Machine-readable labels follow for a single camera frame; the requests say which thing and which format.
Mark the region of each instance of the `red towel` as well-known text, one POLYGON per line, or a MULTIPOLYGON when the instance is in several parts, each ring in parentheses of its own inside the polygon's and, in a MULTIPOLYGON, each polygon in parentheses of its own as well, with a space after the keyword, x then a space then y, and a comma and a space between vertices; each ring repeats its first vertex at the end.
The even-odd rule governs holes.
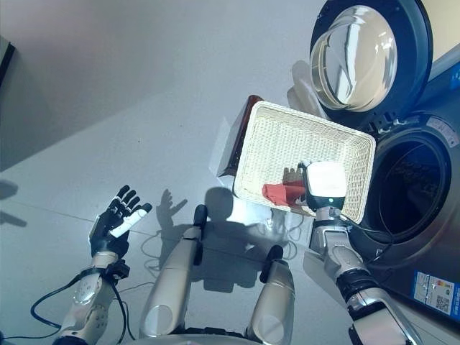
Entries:
POLYGON ((305 194, 302 181, 279 183, 277 185, 265 184, 262 194, 277 206, 295 206, 295 200, 305 194))

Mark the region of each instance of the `blue label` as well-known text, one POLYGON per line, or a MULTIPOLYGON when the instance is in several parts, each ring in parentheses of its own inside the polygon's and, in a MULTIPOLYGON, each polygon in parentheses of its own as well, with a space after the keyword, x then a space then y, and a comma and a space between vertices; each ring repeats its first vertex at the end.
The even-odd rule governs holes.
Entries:
POLYGON ((415 271, 412 298, 460 321, 460 284, 415 271))
POLYGON ((460 63, 451 68, 451 90, 460 86, 460 63))
POLYGON ((460 321, 460 284, 455 284, 454 306, 452 308, 451 317, 460 321))

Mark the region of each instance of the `robot leg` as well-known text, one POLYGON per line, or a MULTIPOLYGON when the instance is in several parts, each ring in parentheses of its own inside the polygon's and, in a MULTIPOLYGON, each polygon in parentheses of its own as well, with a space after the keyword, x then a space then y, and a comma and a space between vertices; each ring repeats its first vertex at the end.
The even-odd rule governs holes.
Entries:
POLYGON ((294 321, 294 282, 282 247, 274 246, 260 275, 265 283, 247 328, 248 339, 269 345, 290 344, 294 321))
POLYGON ((184 327, 191 269, 194 263, 199 265, 201 260, 201 234, 206 218, 206 207, 198 206, 193 222, 195 225, 184 233, 167 258, 142 312, 140 338, 171 334, 184 327))

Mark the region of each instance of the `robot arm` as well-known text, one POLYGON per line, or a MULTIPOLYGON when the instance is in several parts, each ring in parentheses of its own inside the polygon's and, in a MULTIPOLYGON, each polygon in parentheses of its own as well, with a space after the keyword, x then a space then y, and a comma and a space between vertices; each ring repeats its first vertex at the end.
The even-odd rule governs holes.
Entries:
POLYGON ((129 247, 129 230, 152 209, 148 203, 136 206, 140 199, 128 190, 125 185, 96 219, 89 234, 91 265, 80 273, 72 305, 53 345, 94 345, 106 329, 115 284, 129 274, 121 259, 129 247))
POLYGON ((408 319, 350 244, 347 224, 339 218, 346 192, 343 167, 334 162, 299 167, 308 186, 306 202, 316 211, 308 246, 324 261, 324 270, 347 304, 354 321, 349 329, 353 344, 421 345, 408 319))

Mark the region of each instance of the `black cable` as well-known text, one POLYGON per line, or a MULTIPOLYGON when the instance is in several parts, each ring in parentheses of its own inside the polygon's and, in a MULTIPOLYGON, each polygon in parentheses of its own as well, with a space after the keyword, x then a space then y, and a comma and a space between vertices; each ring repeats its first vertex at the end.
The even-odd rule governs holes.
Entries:
POLYGON ((45 339, 49 338, 50 336, 54 336, 57 332, 59 332, 59 329, 52 332, 51 334, 48 334, 47 336, 7 336, 6 338, 1 338, 1 340, 7 340, 7 339, 45 339))
POLYGON ((109 284, 110 284, 110 286, 112 287, 112 290, 115 293, 116 299, 118 300, 118 304, 120 305, 121 314, 123 315, 123 331, 121 333, 120 338, 117 341, 117 344, 121 344, 121 342, 123 341, 123 338, 124 338, 124 334, 127 331, 127 315, 126 315, 126 313, 124 311, 124 307, 123 307, 123 304, 121 302, 121 297, 120 297, 120 294, 118 293, 118 290, 115 287, 115 283, 110 281, 109 284))
POLYGON ((44 295, 43 297, 41 297, 37 302, 35 302, 32 307, 30 308, 30 314, 35 318, 37 319, 38 321, 44 323, 45 325, 48 325, 48 326, 51 326, 51 327, 54 327, 54 328, 60 328, 60 324, 59 323, 54 323, 52 321, 49 321, 47 320, 46 318, 42 318, 41 316, 39 316, 37 313, 35 313, 35 308, 41 303, 43 302, 44 300, 46 300, 47 298, 50 298, 51 296, 54 296, 56 295, 57 293, 60 293, 61 291, 64 291, 68 288, 70 288, 72 285, 74 285, 77 281, 80 280, 80 275, 76 275, 69 283, 67 283, 66 285, 50 292, 50 293, 47 293, 46 295, 44 295))
POLYGON ((131 332, 131 327, 129 326, 129 309, 128 309, 128 303, 126 303, 124 300, 122 303, 126 306, 126 324, 128 326, 128 334, 131 337, 132 340, 136 340, 136 338, 132 335, 131 332))
MULTIPOLYGON (((349 223, 351 226, 353 226, 355 228, 358 228, 359 230, 361 230, 363 232, 370 232, 370 233, 374 233, 374 234, 383 234, 384 233, 384 232, 379 231, 379 230, 363 228, 358 223, 355 223, 354 221, 352 221, 350 218, 347 218, 344 215, 341 215, 341 216, 343 218, 345 218, 345 221, 347 223, 349 223)), ((388 230, 386 227, 385 227, 385 230, 386 230, 386 234, 388 234, 388 237, 390 238, 390 242, 384 247, 384 249, 382 249, 382 251, 379 254, 375 255, 372 259, 368 259, 365 262, 366 265, 371 264, 373 262, 376 262, 378 259, 380 259, 380 257, 382 257, 383 254, 385 254, 386 252, 388 252, 388 250, 390 250, 390 248, 393 246, 393 244, 395 244, 395 236, 393 235, 393 233, 390 230, 388 230)))
POLYGON ((59 287, 58 289, 50 292, 50 293, 47 293, 46 295, 44 295, 43 297, 41 297, 37 302, 35 302, 32 307, 30 308, 30 315, 32 315, 33 318, 35 318, 36 320, 40 321, 41 323, 44 323, 45 325, 48 325, 50 327, 54 327, 54 328, 57 328, 56 331, 46 335, 46 336, 7 336, 5 338, 1 338, 0 340, 6 340, 6 339, 45 339, 45 338, 49 338, 50 336, 54 336, 57 332, 59 332, 60 330, 60 327, 61 325, 59 323, 54 323, 52 321, 49 321, 47 320, 46 318, 43 318, 41 317, 40 315, 38 315, 36 312, 35 312, 35 308, 41 303, 43 302, 44 300, 46 300, 47 298, 50 298, 58 293, 60 293, 61 291, 64 291, 68 288, 70 288, 72 285, 74 285, 77 281, 80 280, 80 275, 76 275, 69 283, 67 283, 66 285, 62 286, 62 287, 59 287))

